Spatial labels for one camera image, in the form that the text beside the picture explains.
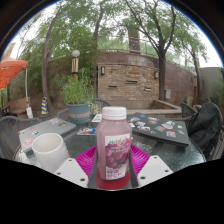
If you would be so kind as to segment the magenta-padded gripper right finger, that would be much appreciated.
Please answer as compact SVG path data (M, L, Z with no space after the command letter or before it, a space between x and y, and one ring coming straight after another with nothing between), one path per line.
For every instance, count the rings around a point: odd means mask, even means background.
M131 146L130 179L133 188L143 187L173 173L158 155L148 155L135 145Z

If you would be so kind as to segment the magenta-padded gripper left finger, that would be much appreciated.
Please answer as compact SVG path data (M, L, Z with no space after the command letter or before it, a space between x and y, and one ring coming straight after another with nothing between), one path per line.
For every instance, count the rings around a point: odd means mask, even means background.
M87 149L77 158L68 158L54 174L84 188L96 187L97 147Z

